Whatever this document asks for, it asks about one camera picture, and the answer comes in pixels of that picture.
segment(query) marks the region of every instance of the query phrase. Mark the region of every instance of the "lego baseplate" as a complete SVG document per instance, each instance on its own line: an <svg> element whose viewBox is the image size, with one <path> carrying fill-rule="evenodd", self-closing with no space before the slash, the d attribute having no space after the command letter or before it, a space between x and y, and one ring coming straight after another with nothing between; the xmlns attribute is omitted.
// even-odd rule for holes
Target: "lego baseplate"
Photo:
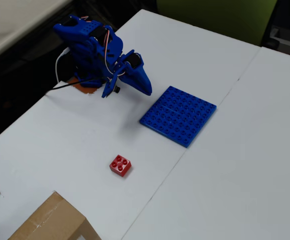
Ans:
<svg viewBox="0 0 290 240"><path fill-rule="evenodd" d="M140 123L187 148L216 108L170 86Z"/></svg>

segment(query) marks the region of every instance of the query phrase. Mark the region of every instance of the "blue robotic arm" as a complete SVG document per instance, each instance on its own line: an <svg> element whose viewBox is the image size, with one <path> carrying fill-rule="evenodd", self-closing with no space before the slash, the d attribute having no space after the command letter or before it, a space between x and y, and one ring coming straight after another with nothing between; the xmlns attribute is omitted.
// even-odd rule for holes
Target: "blue robotic arm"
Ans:
<svg viewBox="0 0 290 240"><path fill-rule="evenodd" d="M75 76L83 87L99 88L106 83L102 97L119 92L117 78L146 95L151 95L150 81L144 62L134 50L122 54L123 42L113 29L97 21L85 21L74 15L54 26L55 32L68 45L74 58Z"/></svg>

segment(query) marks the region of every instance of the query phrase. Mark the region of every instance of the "cardboard box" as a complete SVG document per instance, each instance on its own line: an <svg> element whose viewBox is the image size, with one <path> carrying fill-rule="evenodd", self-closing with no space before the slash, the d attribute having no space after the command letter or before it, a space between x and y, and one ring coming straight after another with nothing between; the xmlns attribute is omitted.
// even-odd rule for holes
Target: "cardboard box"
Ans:
<svg viewBox="0 0 290 240"><path fill-rule="evenodd" d="M88 220L54 192L9 240L101 240Z"/></svg>

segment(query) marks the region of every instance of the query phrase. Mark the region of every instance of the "black screw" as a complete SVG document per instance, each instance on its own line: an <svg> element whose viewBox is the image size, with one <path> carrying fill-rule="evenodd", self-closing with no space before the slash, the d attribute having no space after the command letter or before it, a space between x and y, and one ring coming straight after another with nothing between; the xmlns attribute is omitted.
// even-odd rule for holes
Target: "black screw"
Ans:
<svg viewBox="0 0 290 240"><path fill-rule="evenodd" d="M115 93L119 93L119 91L120 91L120 87L115 86L115 88L114 88L114 92L115 92Z"/></svg>

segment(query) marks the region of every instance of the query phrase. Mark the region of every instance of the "white tabletop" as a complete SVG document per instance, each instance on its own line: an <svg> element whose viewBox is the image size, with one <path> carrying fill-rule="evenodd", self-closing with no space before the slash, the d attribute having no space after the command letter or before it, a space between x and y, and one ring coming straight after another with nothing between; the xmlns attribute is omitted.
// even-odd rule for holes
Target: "white tabletop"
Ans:
<svg viewBox="0 0 290 240"><path fill-rule="evenodd" d="M123 240L290 239L290 56L263 48Z"/></svg>
<svg viewBox="0 0 290 240"><path fill-rule="evenodd" d="M0 54L71 0L0 0Z"/></svg>
<svg viewBox="0 0 290 240"><path fill-rule="evenodd" d="M49 92L4 131L0 239L39 206L36 196L52 190L103 240L121 239L186 150L140 118L169 85L219 105L260 49L144 10L117 35L125 53L142 54L153 94L118 83L120 93L103 99L102 89L87 95L67 87ZM125 178L109 168L118 154L133 166ZM17 196L19 190L26 198Z"/></svg>

